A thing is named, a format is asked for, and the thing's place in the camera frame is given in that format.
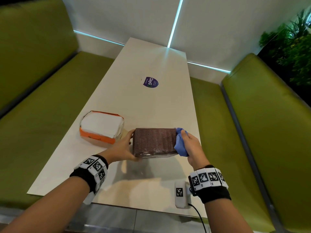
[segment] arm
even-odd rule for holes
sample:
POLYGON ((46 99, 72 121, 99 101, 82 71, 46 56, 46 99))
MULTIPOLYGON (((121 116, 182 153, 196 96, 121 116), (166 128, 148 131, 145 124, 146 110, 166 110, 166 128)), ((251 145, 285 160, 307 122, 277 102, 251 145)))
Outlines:
MULTIPOLYGON (((189 154, 188 162, 193 170, 209 165, 199 140, 184 130, 181 131, 185 148, 189 154)), ((208 222, 213 233, 253 233, 231 200, 217 199, 204 204, 208 222)))
MULTIPOLYGON (((128 132, 123 139, 99 155, 108 164, 121 160, 138 161, 129 151, 128 144, 133 132, 134 130, 128 132)), ((72 176, 26 209, 1 233, 62 232, 89 192, 90 188, 85 180, 72 176)))

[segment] white and orange box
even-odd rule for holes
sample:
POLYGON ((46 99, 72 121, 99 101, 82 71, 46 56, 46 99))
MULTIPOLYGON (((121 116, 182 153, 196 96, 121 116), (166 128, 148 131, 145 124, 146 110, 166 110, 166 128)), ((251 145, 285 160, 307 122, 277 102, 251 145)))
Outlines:
POLYGON ((80 136, 114 144, 120 140, 124 118, 118 114, 90 111, 80 122, 80 136))

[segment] cyan light strip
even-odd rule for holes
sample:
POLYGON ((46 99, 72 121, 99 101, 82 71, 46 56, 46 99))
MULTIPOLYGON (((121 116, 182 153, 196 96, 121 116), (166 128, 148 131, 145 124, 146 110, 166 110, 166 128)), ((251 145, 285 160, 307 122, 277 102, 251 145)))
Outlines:
POLYGON ((224 72, 224 73, 227 73, 227 74, 230 73, 230 71, 228 71, 228 70, 222 70, 222 69, 218 69, 218 68, 214 68, 214 67, 210 67, 210 66, 206 66, 206 65, 199 65, 199 64, 196 64, 196 63, 193 63, 193 62, 189 62, 189 61, 188 61, 188 63, 193 64, 193 65, 202 66, 202 67, 205 67, 205 68, 209 68, 209 69, 212 69, 212 70, 221 71, 221 72, 224 72))
POLYGON ((95 38, 95 39, 103 40, 103 41, 106 41, 106 42, 109 42, 109 43, 114 43, 114 44, 118 44, 120 46, 124 46, 124 44, 122 44, 122 43, 112 42, 112 41, 109 41, 109 40, 106 40, 106 39, 102 39, 102 38, 99 38, 99 37, 96 37, 96 36, 93 36, 93 35, 89 35, 87 33, 79 32, 79 31, 76 31, 76 30, 74 30, 74 32, 78 33, 78 34, 81 34, 81 35, 89 36, 89 37, 92 37, 92 38, 95 38))
POLYGON ((177 8, 177 12, 176 12, 176 16, 175 16, 175 20, 174 20, 172 32, 171 32, 171 35, 170 35, 170 37, 169 37, 169 43, 167 44, 167 47, 168 47, 168 48, 171 46, 172 38, 173 38, 173 35, 174 35, 174 31, 175 31, 177 19, 178 19, 179 12, 180 12, 181 5, 182 5, 182 4, 183 4, 183 0, 180 0, 180 1, 179 1, 178 8, 177 8))

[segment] hand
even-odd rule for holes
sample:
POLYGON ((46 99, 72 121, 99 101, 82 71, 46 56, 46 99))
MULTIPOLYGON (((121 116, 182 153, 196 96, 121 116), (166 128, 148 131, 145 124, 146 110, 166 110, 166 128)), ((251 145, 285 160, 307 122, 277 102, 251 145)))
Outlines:
POLYGON ((100 152, 99 155, 103 156, 108 164, 116 161, 123 161, 123 160, 132 160, 132 161, 140 161, 142 160, 141 157, 136 157, 132 155, 130 152, 129 142, 132 138, 135 129, 129 131, 125 137, 121 140, 117 141, 113 146, 109 149, 100 152))
POLYGON ((193 167, 193 170, 198 170, 200 168, 204 168, 206 165, 209 165, 210 162, 206 158, 202 146, 195 136, 192 134, 185 132, 185 130, 181 131, 181 137, 185 143, 185 148, 189 154, 188 162, 193 167))

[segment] wristband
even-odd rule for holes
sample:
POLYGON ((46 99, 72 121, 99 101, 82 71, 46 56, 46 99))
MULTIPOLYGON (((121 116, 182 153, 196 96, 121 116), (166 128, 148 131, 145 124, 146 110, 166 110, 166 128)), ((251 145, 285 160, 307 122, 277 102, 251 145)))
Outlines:
POLYGON ((90 204, 94 199, 106 179, 107 169, 108 163, 104 157, 92 155, 77 165, 70 174, 70 177, 78 176, 88 183, 90 192, 83 201, 85 204, 90 204))
POLYGON ((204 204, 217 199, 231 200, 228 185, 221 171, 213 165, 190 173, 188 179, 190 192, 193 196, 199 196, 204 204))

